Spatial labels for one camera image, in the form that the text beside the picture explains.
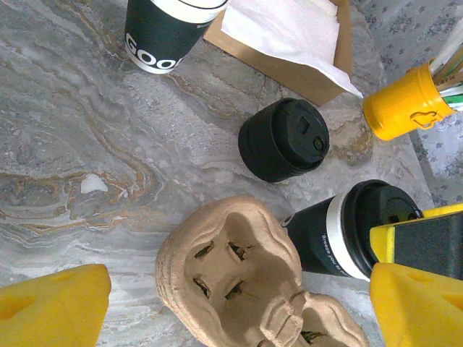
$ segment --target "gray marble surface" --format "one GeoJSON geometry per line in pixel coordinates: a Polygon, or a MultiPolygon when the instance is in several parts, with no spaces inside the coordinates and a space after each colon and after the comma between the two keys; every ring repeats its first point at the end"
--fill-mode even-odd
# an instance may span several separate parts
{"type": "MultiPolygon", "coordinates": [[[[239,157],[240,125],[296,96],[200,41],[174,72],[139,70],[124,52],[124,0],[0,2],[0,286],[88,263],[112,280],[99,346],[201,346],[156,293],[166,235],[201,205],[236,194],[278,218],[359,181],[384,179],[432,207],[408,136],[374,138],[361,100],[319,108],[331,149],[320,168],[280,184],[255,178],[239,157]],[[107,192],[81,192],[86,175],[107,192]]],[[[364,17],[352,7],[353,82],[386,81],[364,17]]],[[[361,280],[304,274],[364,327],[381,334],[361,280]]]]}

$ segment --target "white paper napkin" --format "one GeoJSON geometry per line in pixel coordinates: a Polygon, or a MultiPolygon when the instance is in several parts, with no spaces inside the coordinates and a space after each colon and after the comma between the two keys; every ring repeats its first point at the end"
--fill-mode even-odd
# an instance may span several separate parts
{"type": "Polygon", "coordinates": [[[361,98],[349,75],[333,66],[339,24],[323,0],[232,0],[222,31],[268,56],[308,65],[361,98]]]}

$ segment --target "yellow cup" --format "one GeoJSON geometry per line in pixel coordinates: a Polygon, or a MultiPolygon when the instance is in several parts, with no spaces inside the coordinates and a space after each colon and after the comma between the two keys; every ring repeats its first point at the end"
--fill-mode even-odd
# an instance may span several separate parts
{"type": "Polygon", "coordinates": [[[417,128],[429,129],[455,113],[437,91],[429,62],[365,99],[363,113],[382,140],[392,140],[417,128]]]}

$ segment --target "paper cup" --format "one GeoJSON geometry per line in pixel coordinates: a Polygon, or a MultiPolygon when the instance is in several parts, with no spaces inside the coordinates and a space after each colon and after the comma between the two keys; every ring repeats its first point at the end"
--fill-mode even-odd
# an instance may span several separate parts
{"type": "Polygon", "coordinates": [[[229,0],[129,0],[125,48],[139,68],[172,71],[229,0]]]}

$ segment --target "straw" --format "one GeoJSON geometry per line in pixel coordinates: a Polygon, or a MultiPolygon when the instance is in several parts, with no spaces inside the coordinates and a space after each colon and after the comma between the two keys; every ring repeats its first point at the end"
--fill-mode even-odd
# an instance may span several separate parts
{"type": "Polygon", "coordinates": [[[447,83],[443,83],[442,85],[436,85],[438,92],[445,92],[449,88],[453,87],[459,87],[460,85],[463,85],[463,82],[453,82],[453,81],[448,81],[447,83]]]}
{"type": "Polygon", "coordinates": [[[451,74],[448,77],[444,77],[440,81],[434,81],[434,85],[436,87],[440,87],[440,89],[442,90],[443,89],[443,87],[441,87],[442,85],[449,84],[449,83],[456,84],[461,81],[463,81],[463,72],[458,71],[458,72],[455,72],[454,74],[451,74]]]}
{"type": "Polygon", "coordinates": [[[463,42],[463,18],[458,21],[455,28],[451,31],[449,38],[444,43],[441,52],[431,62],[430,70],[432,74],[438,70],[455,54],[463,42]]]}
{"type": "Polygon", "coordinates": [[[448,105],[455,111],[463,111],[463,103],[450,103],[448,105]]]}
{"type": "Polygon", "coordinates": [[[447,105],[454,104],[455,106],[455,104],[463,103],[463,93],[453,96],[444,96],[443,100],[447,103],[447,105]]]}
{"type": "Polygon", "coordinates": [[[444,96],[454,96],[454,95],[458,95],[458,94],[463,94],[463,86],[457,86],[457,87],[452,87],[452,88],[449,88],[449,89],[445,89],[441,92],[439,92],[441,94],[441,97],[443,98],[444,96]]]}
{"type": "Polygon", "coordinates": [[[442,80],[453,72],[458,72],[463,65],[463,46],[459,46],[453,56],[433,75],[434,82],[442,80]]]}

